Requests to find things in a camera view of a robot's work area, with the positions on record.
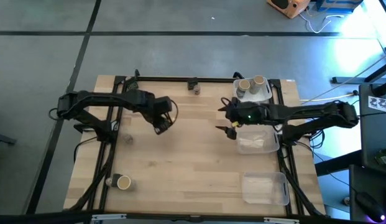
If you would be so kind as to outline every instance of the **clear plastic container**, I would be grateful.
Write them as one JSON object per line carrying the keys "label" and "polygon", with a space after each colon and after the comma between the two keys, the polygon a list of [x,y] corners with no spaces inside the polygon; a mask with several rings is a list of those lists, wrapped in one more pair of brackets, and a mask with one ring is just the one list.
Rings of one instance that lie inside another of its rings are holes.
{"label": "clear plastic container", "polygon": [[237,129],[237,150],[240,154],[258,154],[280,148],[277,133],[267,125],[244,125]]}
{"label": "clear plastic container", "polygon": [[242,178],[242,198],[247,203],[288,205],[288,182],[281,172],[246,172]]}

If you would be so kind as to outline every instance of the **concrete floor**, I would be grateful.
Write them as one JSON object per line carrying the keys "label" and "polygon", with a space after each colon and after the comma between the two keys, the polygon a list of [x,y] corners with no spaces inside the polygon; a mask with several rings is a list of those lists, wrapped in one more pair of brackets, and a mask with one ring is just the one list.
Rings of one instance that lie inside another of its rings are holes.
{"label": "concrete floor", "polygon": [[[0,30],[85,31],[94,2],[3,0]],[[316,28],[325,15],[313,19]],[[150,76],[230,77],[239,71],[245,77],[295,79],[301,98],[311,98],[332,87],[331,77],[351,77],[384,55],[363,8],[332,20],[324,31],[339,37],[92,36],[75,90],[92,90],[97,75],[130,75],[135,68]],[[93,30],[307,32],[301,18],[290,20],[258,0],[102,0]],[[0,214],[23,211],[53,128],[47,112],[68,85],[82,41],[0,35],[0,133],[18,140],[11,147],[0,144]],[[342,86],[324,97],[356,89]],[[80,140],[72,125],[63,125],[37,212],[63,207]],[[320,154],[336,157],[360,148],[346,140],[359,137],[358,127],[326,133]]]}

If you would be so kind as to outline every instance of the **desk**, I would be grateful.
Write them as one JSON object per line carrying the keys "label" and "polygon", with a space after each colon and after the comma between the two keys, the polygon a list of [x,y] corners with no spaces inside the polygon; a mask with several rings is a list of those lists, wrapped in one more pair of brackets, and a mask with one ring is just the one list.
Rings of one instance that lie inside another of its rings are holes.
{"label": "desk", "polygon": [[[351,165],[349,166],[349,183],[356,191],[370,194],[386,213],[386,174],[373,169]],[[356,201],[353,200],[355,196],[355,191],[350,190],[350,220],[370,221]]]}
{"label": "desk", "polygon": [[[111,92],[113,83],[114,76],[100,75],[94,91]],[[281,84],[285,104],[299,105],[295,81],[282,80]],[[248,204],[242,200],[244,172],[278,172],[279,169],[276,153],[240,155],[236,142],[215,128],[229,125],[224,112],[217,109],[223,106],[221,97],[232,97],[232,83],[200,83],[200,86],[201,94],[195,96],[187,91],[185,82],[139,82],[139,89],[150,91],[156,97],[167,95],[173,99],[179,107],[178,119],[158,136],[140,114],[123,110],[112,172],[129,175],[136,181],[137,189],[125,192],[110,188],[105,211],[285,216],[284,206]],[[106,119],[107,110],[106,107],[90,107],[89,112]],[[125,134],[133,136],[133,145],[123,140]],[[81,140],[92,137],[94,133],[84,133]],[[91,183],[99,145],[100,142],[93,141],[79,148],[64,208],[74,205]],[[302,190],[316,208],[325,213],[311,152],[302,146],[294,146],[293,151]],[[94,208],[98,207],[101,186],[96,192]],[[292,212],[296,213],[291,188],[290,195]]]}

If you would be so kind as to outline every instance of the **sticker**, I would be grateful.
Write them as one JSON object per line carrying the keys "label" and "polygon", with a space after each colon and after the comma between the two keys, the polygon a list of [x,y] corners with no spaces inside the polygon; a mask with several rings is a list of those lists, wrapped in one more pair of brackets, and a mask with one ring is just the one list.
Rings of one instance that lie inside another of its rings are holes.
{"label": "sticker", "polygon": [[368,96],[368,107],[386,112],[386,99]]}
{"label": "sticker", "polygon": [[384,162],[384,164],[386,164],[386,156],[382,156],[381,159]]}

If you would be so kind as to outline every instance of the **black wire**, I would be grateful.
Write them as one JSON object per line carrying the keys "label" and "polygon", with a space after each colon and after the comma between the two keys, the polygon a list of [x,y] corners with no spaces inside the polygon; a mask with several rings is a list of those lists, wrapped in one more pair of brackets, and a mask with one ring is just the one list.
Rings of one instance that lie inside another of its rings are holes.
{"label": "black wire", "polygon": [[305,144],[303,142],[300,142],[300,141],[297,141],[296,143],[299,143],[299,144],[305,146],[306,148],[308,148],[310,150],[311,155],[313,156],[313,158],[315,157],[315,154],[314,154],[313,150],[310,148],[310,146],[308,146],[307,144]]}
{"label": "black wire", "polygon": [[[317,139],[320,135],[321,135],[321,142],[318,143],[317,145],[314,145],[315,139]],[[324,141],[325,141],[325,132],[324,132],[324,130],[319,130],[314,135],[312,135],[310,137],[310,142],[313,143],[313,144],[310,144],[310,146],[313,149],[319,149],[319,148],[323,147]]]}
{"label": "black wire", "polygon": [[[313,154],[316,155],[318,157],[318,159],[320,159],[321,161],[324,162],[324,159],[322,159],[319,155],[317,155],[317,153],[314,152],[314,150],[312,150]],[[336,178],[335,176],[332,175],[332,173],[328,172],[328,170],[326,171],[327,174],[331,175],[331,177],[334,177],[334,179],[336,179],[337,181],[341,182],[341,183],[344,183],[346,184],[349,188],[351,188],[352,190],[355,191],[355,193],[357,193],[357,190],[354,189],[352,186],[350,186],[348,183],[346,183],[345,181],[342,181],[342,180],[339,180],[338,178]]]}
{"label": "black wire", "polygon": [[288,151],[287,150],[285,150],[285,153],[287,153],[287,155],[286,156],[283,156],[282,158],[283,159],[286,159],[288,156],[289,156],[289,154],[288,154]]}
{"label": "black wire", "polygon": [[54,120],[54,121],[60,121],[60,120],[62,120],[61,118],[54,118],[54,117],[50,114],[50,113],[51,113],[52,111],[54,111],[54,110],[57,110],[57,108],[52,108],[52,109],[49,110],[49,113],[48,113],[49,118],[52,119],[52,120]]}
{"label": "black wire", "polygon": [[363,116],[372,116],[372,115],[378,115],[378,114],[386,114],[386,112],[379,112],[379,113],[372,113],[372,114],[362,114],[362,115],[357,115],[358,117],[363,117]]}
{"label": "black wire", "polygon": [[226,104],[226,103],[224,102],[224,100],[226,100],[226,101],[228,102],[228,104],[231,103],[231,101],[230,101],[229,99],[227,99],[226,97],[222,97],[222,98],[220,98],[220,101],[222,102],[222,104],[223,104],[224,106],[227,106],[227,105],[228,105],[228,104]]}
{"label": "black wire", "polygon": [[96,138],[97,138],[97,137],[93,137],[93,138],[87,139],[87,140],[85,140],[85,141],[82,141],[82,142],[78,143],[78,144],[75,146],[75,149],[74,149],[74,163],[75,163],[75,160],[76,160],[76,151],[78,150],[78,147],[80,147],[82,144],[84,144],[84,143],[86,143],[86,142],[88,142],[88,141],[90,141],[90,140],[94,140],[94,139],[96,139]]}
{"label": "black wire", "polygon": [[175,115],[175,119],[172,121],[172,124],[175,124],[176,122],[176,119],[178,119],[178,115],[179,115],[179,107],[178,105],[173,101],[173,100],[170,100],[176,107],[176,115]]}

